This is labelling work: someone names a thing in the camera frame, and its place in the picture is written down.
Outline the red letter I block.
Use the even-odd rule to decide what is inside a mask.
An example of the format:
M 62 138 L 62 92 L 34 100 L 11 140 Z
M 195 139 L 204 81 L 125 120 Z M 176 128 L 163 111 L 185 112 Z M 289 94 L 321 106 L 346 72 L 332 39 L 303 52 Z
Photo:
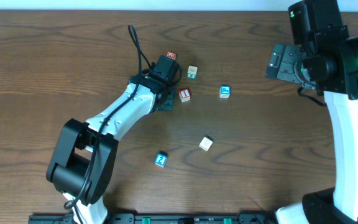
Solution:
M 189 91 L 189 89 L 183 89 L 179 91 L 179 97 L 182 103 L 186 102 L 186 101 L 190 101 L 191 100 L 191 93 Z

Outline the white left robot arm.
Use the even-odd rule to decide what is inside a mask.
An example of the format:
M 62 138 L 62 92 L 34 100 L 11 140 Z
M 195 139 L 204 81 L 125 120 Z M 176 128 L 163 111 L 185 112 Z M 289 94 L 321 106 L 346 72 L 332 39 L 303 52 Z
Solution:
M 119 141 L 141 117 L 173 107 L 172 87 L 181 68 L 161 56 L 132 76 L 125 92 L 104 111 L 84 122 L 67 121 L 57 140 L 46 179 L 67 199 L 75 223 L 106 223 L 103 195 L 111 180 Z

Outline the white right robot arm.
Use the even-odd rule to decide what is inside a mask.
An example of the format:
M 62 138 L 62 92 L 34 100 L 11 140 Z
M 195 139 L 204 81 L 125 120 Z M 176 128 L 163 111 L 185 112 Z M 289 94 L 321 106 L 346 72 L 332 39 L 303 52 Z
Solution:
M 358 223 L 358 36 L 342 23 L 336 1 L 308 0 L 288 9 L 294 43 L 277 44 L 267 78 L 315 90 L 333 127 L 336 183 L 279 208 L 279 223 Z

